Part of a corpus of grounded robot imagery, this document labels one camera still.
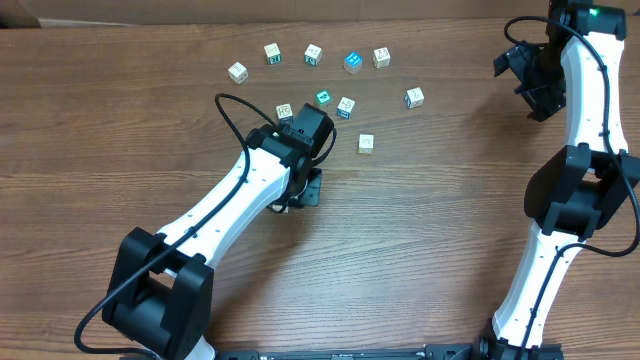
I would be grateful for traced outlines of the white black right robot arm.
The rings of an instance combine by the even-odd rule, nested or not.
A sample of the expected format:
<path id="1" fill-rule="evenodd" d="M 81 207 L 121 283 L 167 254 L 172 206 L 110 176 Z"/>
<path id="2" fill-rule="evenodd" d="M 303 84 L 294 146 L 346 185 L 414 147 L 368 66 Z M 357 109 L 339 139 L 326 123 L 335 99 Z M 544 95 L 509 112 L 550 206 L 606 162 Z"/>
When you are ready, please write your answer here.
<path id="1" fill-rule="evenodd" d="M 528 242 L 511 287 L 472 345 L 428 345 L 429 359 L 561 359 L 561 346 L 546 344 L 546 318 L 572 261 L 580 251 L 619 258 L 623 250 L 589 244 L 620 206 L 639 201 L 639 160 L 630 155 L 619 110 L 619 65 L 627 37 L 621 8 L 561 0 L 543 17 L 544 43 L 513 39 L 494 61 L 495 75 L 511 70 L 516 93 L 543 122 L 566 112 L 564 146 L 530 179 L 524 212 Z"/>

